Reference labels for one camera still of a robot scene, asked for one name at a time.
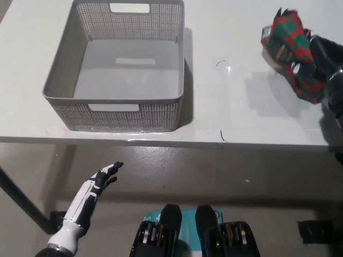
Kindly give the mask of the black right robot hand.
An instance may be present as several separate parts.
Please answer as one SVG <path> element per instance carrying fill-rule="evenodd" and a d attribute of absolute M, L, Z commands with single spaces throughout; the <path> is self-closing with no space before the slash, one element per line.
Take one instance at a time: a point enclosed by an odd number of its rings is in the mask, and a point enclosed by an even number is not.
<path fill-rule="evenodd" d="M 342 46 L 319 35 L 310 36 L 312 63 L 293 62 L 291 69 L 300 78 L 342 84 Z"/>

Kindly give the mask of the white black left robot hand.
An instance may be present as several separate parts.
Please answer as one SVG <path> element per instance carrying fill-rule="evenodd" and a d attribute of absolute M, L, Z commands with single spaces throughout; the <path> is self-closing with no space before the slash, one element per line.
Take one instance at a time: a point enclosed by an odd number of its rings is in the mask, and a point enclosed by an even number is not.
<path fill-rule="evenodd" d="M 115 174 L 122 166 L 122 162 L 115 162 L 101 168 L 82 184 L 63 217 L 62 227 L 49 239 L 48 248 L 75 256 L 78 240 L 90 228 L 91 217 L 100 195 L 109 184 L 117 180 Z"/>

